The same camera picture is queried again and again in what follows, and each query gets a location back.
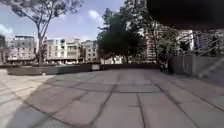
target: tree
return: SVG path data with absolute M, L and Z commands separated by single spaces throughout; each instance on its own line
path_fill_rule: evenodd
M 42 43 L 52 19 L 67 12 L 76 13 L 82 4 L 82 0 L 0 0 L 0 2 L 10 6 L 18 16 L 29 18 L 36 25 L 39 54 L 42 53 Z
M 128 61 L 128 56 L 136 56 L 143 49 L 143 38 L 136 29 L 129 27 L 129 18 L 126 12 L 114 13 L 106 9 L 103 15 L 105 27 L 97 38 L 101 56 L 121 55 Z

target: paving stone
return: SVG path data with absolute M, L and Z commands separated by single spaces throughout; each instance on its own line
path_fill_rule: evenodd
M 43 124 L 35 128 L 71 128 L 71 127 L 62 122 L 59 122 L 55 119 L 50 118 L 47 121 L 45 121 Z
M 224 96 L 208 99 L 208 101 L 214 104 L 215 106 L 221 108 L 222 110 L 224 110 Z
M 12 94 L 12 91 L 10 89 L 5 89 L 0 91 L 0 96 L 6 95 L 6 94 Z
M 143 107 L 146 128 L 197 128 L 176 106 Z
M 200 128 L 223 128 L 224 113 L 203 102 L 190 102 L 180 107 Z
M 109 93 L 106 92 L 88 92 L 80 101 L 95 103 L 95 104 L 102 104 L 106 101 Z
M 137 94 L 113 93 L 107 105 L 138 106 Z
M 29 104 L 38 104 L 41 101 L 44 101 L 54 95 L 56 95 L 57 93 L 63 92 L 65 91 L 67 88 L 64 87 L 52 87 L 49 89 L 45 89 L 43 91 L 38 91 L 38 92 L 34 92 L 32 95 L 30 96 L 22 96 L 21 98 L 26 100 L 26 102 L 28 102 Z
M 27 107 L 22 100 L 16 99 L 0 105 L 0 118 Z
M 140 101 L 144 107 L 167 107 L 174 104 L 163 93 L 144 93 L 139 94 Z
M 33 88 L 35 88 L 35 92 L 37 92 L 37 91 L 42 91 L 44 89 L 49 89 L 49 88 L 52 88 L 52 87 L 54 87 L 54 86 L 49 85 L 49 84 L 42 84 L 41 86 L 33 87 Z
M 38 100 L 34 102 L 33 105 L 41 111 L 51 115 L 84 93 L 85 91 L 82 90 L 71 89 L 50 98 Z
M 0 86 L 0 91 L 7 89 L 5 86 Z
M 94 128 L 143 128 L 140 108 L 106 106 Z
M 23 96 L 30 96 L 33 92 L 35 92 L 35 88 L 28 88 L 28 89 L 25 89 L 25 90 L 21 90 L 21 91 L 18 91 L 18 92 L 15 92 L 15 94 L 19 97 L 23 97 Z
M 79 83 L 71 81 L 55 81 L 51 83 L 51 85 L 65 86 L 65 87 L 75 87 L 77 84 Z
M 85 126 L 93 121 L 99 110 L 100 105 L 75 101 L 53 117 L 73 126 Z
M 9 102 L 11 100 L 17 99 L 18 97 L 16 97 L 14 94 L 6 94 L 6 95 L 2 95 L 0 96 L 0 105 L 5 103 L 5 102 Z
M 15 113 L 1 117 L 1 128 L 31 128 L 47 116 L 32 107 L 19 109 Z
M 180 104 L 192 101 L 200 101 L 200 98 L 194 96 L 193 94 L 185 90 L 170 91 L 169 94 L 173 99 L 175 99 L 175 101 L 177 101 Z
M 113 85 L 108 84 L 89 84 L 83 83 L 78 85 L 76 88 L 84 89 L 84 90 L 92 90 L 92 91 L 104 91 L 109 92 L 112 89 Z
M 117 86 L 116 92 L 161 92 L 155 85 Z

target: ground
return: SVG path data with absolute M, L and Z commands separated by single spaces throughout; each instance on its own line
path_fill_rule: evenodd
M 158 70 L 0 75 L 0 128 L 223 128 L 224 88 Z

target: blue sky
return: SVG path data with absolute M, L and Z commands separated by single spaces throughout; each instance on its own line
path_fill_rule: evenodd
M 102 18 L 106 8 L 118 11 L 124 0 L 84 0 L 77 14 L 67 14 L 52 20 L 47 31 L 49 38 L 96 39 L 102 26 Z M 27 18 L 18 17 L 10 8 L 0 4 L 0 33 L 7 37 L 28 35 L 36 37 L 35 25 Z

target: apartment building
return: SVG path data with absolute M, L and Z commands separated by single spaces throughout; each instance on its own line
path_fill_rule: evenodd
M 97 52 L 98 45 L 97 45 L 97 43 L 94 42 L 94 41 L 87 40 L 85 42 L 82 42 L 81 45 L 82 45 L 82 48 L 85 51 L 84 61 L 85 62 L 97 61 L 97 59 L 98 59 L 98 52 Z
M 80 62 L 79 39 L 48 39 L 46 60 L 49 63 L 75 64 Z
M 178 46 L 180 46 L 182 43 L 188 44 L 189 50 L 193 51 L 193 49 L 194 49 L 194 34 L 193 34 L 192 30 L 179 31 L 176 40 L 177 40 Z
M 16 64 L 33 62 L 36 54 L 36 42 L 32 36 L 15 36 L 8 42 L 8 61 Z

